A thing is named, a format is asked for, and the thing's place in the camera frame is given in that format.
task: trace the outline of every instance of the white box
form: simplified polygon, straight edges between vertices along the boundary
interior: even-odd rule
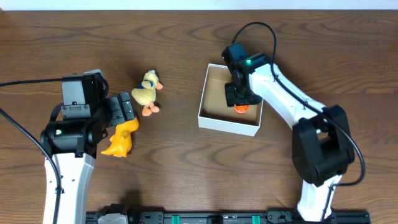
[[[200,100],[199,127],[254,136],[260,128],[262,102],[250,105],[244,114],[238,114],[233,107],[228,108],[225,83],[229,82],[232,79],[227,66],[209,64]]]

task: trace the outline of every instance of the table surface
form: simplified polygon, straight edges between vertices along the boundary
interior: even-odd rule
[[[111,203],[166,210],[295,207],[302,180],[291,160],[291,131],[264,105],[255,137],[198,127],[206,68],[245,23],[278,36],[276,63],[315,100],[342,106],[364,154],[366,178],[336,190],[333,207],[367,209],[395,223],[398,209],[398,17],[394,11],[73,11],[3,12],[0,82],[59,78],[102,69],[110,95],[131,91],[156,69],[160,113],[140,117],[134,148],[121,159],[98,154],[87,209]],[[271,54],[272,36],[249,27],[239,40]],[[62,102],[60,83],[8,86],[0,105],[35,137]],[[142,107],[134,102],[134,108]],[[0,118],[0,223],[40,223],[44,157]],[[110,145],[106,139],[98,150]],[[343,181],[357,178],[358,160]]]

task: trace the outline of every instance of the black metal base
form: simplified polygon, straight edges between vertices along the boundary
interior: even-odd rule
[[[122,205],[112,204],[107,211],[88,213],[86,224],[97,224],[98,219],[109,213],[127,214],[129,224],[304,224],[316,223],[304,221],[294,209],[270,209],[266,212],[243,213],[172,213],[172,212],[135,212],[124,210]],[[323,222],[330,224],[371,224],[368,212],[364,211],[332,211]]]

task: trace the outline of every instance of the duck plush toy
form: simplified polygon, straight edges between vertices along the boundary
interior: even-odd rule
[[[163,89],[163,85],[159,82],[155,70],[148,71],[144,75],[144,81],[131,91],[132,97],[142,106],[142,115],[149,116],[159,112],[159,107],[155,106],[156,90]]]

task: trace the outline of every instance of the orange toy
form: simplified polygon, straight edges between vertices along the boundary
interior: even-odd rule
[[[244,114],[244,113],[248,112],[248,110],[249,110],[249,105],[241,105],[241,106],[236,106],[236,105],[234,105],[234,110],[235,110],[235,112],[237,112],[238,114]]]
[[[112,142],[111,146],[101,153],[116,157],[127,157],[127,153],[131,150],[132,146],[131,133],[137,130],[138,127],[137,118],[117,125],[115,134],[109,139]]]

